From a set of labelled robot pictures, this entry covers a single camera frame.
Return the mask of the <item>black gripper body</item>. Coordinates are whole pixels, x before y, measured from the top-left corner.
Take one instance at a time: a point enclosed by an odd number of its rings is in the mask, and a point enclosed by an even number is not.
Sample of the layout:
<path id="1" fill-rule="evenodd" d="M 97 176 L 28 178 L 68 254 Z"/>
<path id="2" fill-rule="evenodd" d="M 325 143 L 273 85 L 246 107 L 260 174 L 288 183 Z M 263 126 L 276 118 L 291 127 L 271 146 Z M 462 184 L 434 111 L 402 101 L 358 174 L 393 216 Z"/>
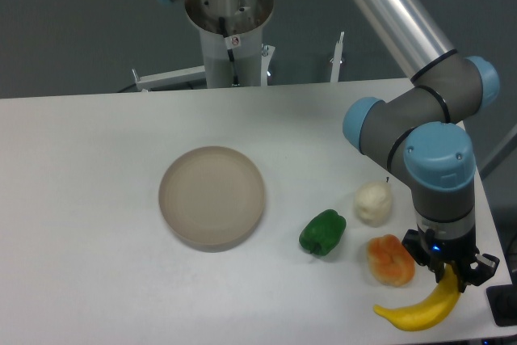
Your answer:
<path id="1" fill-rule="evenodd" d="M 471 285 L 481 285 L 490 280 L 498 269 L 498 257 L 481 254 L 476 245 L 476 229 L 461 237 L 453 239 L 438 238 L 433 229 L 423 232 L 420 229 L 408 229 L 402 239 L 402 245 L 413 260 L 421 267 L 431 271 L 431 260 L 440 260 L 452 266 L 454 262 L 470 263 Z"/>

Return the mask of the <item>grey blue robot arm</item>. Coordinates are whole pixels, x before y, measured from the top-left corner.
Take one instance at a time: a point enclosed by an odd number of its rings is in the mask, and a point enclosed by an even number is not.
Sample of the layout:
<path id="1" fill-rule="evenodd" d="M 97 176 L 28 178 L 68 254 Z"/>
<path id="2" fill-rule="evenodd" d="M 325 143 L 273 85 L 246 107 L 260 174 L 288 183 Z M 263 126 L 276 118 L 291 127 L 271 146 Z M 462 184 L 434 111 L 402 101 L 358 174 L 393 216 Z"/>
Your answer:
<path id="1" fill-rule="evenodd" d="M 481 285 L 494 276 L 499 261 L 476 245 L 476 163 L 458 123 L 494 101 L 498 74 L 481 57 L 462 57 L 418 0 L 354 1 L 412 88 L 390 102 L 353 103 L 343 134 L 410 188 L 417 227 L 402 243 L 416 263 L 437 280 L 451 267 L 460 291 Z M 190 21 L 210 39 L 202 48 L 208 86 L 264 85 L 263 48 L 255 34 L 271 17 L 274 1 L 184 2 Z"/>

